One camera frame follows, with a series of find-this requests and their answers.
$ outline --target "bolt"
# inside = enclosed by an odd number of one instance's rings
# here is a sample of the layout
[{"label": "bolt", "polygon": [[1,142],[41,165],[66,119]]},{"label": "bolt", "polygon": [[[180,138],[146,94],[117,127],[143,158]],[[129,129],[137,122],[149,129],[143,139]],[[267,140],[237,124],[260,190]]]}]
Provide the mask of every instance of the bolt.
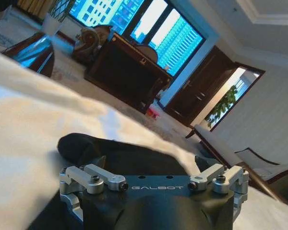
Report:
[{"label": "bolt", "polygon": [[122,183],[120,183],[120,185],[119,185],[119,190],[120,190],[121,192],[123,192],[123,191],[126,191],[126,190],[128,189],[128,187],[129,187],[128,183],[122,182]]},{"label": "bolt", "polygon": [[197,184],[195,182],[191,181],[190,183],[188,183],[188,188],[191,191],[195,191],[197,189]]},{"label": "bolt", "polygon": [[91,182],[95,183],[97,181],[99,181],[99,176],[95,175],[91,177]]},{"label": "bolt", "polygon": [[218,176],[216,177],[216,181],[218,181],[219,183],[224,183],[225,180],[226,180],[226,177],[223,176],[223,175],[218,175]]}]

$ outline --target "bed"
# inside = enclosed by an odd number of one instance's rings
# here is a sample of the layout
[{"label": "bed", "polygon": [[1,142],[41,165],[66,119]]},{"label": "bed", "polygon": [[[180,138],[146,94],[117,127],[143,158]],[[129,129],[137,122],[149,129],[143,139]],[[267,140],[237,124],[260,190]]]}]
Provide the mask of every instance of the bed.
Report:
[{"label": "bed", "polygon": [[[0,54],[0,230],[26,229],[54,196],[68,166],[56,145],[71,132],[152,148],[199,173],[193,153]],[[288,206],[249,188],[234,229],[288,230]]]}]

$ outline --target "green plant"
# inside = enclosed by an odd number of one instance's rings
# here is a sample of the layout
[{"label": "green plant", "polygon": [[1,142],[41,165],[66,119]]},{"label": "green plant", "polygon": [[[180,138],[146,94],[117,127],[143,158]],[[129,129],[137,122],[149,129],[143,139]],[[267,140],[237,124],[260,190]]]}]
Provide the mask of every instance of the green plant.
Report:
[{"label": "green plant", "polygon": [[53,0],[48,13],[61,23],[69,14],[75,2],[76,0]]},{"label": "green plant", "polygon": [[221,114],[225,113],[226,109],[230,109],[230,107],[236,102],[235,94],[237,92],[236,86],[233,85],[205,117],[205,120],[208,122],[208,126],[210,128],[212,123],[218,120],[221,117]]}]

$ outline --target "red object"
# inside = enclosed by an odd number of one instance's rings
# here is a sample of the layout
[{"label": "red object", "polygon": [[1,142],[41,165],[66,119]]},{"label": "red object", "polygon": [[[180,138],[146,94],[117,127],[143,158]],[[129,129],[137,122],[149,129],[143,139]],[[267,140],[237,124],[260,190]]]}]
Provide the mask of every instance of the red object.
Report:
[{"label": "red object", "polygon": [[160,116],[160,114],[153,108],[149,107],[147,112],[146,112],[146,115],[156,119],[158,116]]}]

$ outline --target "ceiling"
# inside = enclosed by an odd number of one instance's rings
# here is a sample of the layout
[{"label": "ceiling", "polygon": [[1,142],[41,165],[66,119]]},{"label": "ceiling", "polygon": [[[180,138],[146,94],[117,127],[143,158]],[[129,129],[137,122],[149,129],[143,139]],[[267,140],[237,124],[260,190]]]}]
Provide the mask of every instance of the ceiling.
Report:
[{"label": "ceiling", "polygon": [[244,46],[288,55],[288,0],[207,2]]},{"label": "ceiling", "polygon": [[251,0],[260,14],[288,14],[288,0]]}]

